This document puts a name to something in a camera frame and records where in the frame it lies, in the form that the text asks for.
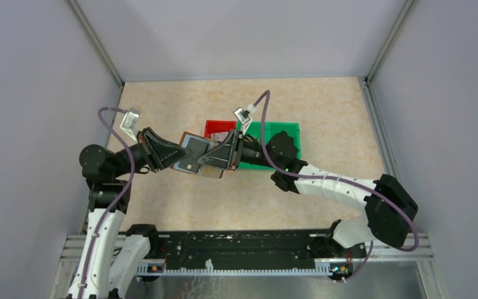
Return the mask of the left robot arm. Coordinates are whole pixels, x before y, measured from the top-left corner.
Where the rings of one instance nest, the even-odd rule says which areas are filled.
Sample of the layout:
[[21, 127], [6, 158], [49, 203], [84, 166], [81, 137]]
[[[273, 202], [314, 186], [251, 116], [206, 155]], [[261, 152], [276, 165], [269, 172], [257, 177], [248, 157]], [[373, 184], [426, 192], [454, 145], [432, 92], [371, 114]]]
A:
[[89, 187], [85, 245], [66, 298], [126, 298], [142, 259], [162, 249], [156, 226], [129, 228], [120, 252], [115, 243], [126, 216], [136, 174], [156, 173], [190, 156], [192, 150], [167, 141], [151, 128], [136, 134], [129, 146], [117, 134], [123, 149], [113, 152], [100, 145], [86, 146], [79, 156]]

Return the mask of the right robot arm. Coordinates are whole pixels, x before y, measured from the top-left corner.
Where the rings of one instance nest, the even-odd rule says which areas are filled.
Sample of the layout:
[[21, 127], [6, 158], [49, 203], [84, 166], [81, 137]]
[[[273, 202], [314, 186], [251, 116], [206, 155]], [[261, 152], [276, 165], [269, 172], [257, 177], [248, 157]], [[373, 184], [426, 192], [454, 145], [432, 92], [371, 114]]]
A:
[[321, 196], [361, 212], [358, 217], [336, 221], [326, 238], [326, 250], [343, 256], [350, 247], [379, 240], [404, 252], [417, 248], [414, 226], [418, 205], [397, 178], [358, 179], [330, 173], [298, 158], [298, 148], [285, 131], [262, 144], [250, 135], [231, 130], [216, 147], [197, 158], [199, 164], [234, 170], [240, 163], [274, 169], [271, 180], [284, 192]]

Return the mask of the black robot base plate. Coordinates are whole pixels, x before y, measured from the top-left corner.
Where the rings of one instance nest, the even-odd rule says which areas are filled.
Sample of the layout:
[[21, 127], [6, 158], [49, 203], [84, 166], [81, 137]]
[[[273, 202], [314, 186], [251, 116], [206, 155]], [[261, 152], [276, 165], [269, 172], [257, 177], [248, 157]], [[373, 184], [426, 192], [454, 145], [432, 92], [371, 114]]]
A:
[[317, 260], [366, 256], [364, 244], [345, 249], [332, 236], [331, 229], [163, 231], [152, 237], [137, 274], [310, 272]]

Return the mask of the brown leather card holder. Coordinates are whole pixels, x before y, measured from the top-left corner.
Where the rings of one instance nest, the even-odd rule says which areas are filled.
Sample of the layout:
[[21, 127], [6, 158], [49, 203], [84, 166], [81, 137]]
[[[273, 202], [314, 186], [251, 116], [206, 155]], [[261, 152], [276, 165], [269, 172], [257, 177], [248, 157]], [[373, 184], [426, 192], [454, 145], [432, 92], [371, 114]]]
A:
[[174, 163], [171, 168], [175, 171], [180, 171], [187, 174], [193, 174], [212, 179], [220, 179], [223, 176], [224, 170], [214, 168], [212, 166], [205, 166], [204, 164], [200, 164], [198, 162], [199, 158], [219, 144], [219, 141], [204, 138], [203, 136], [195, 135], [185, 131], [182, 135], [179, 145], [182, 148], [190, 150], [191, 154]]

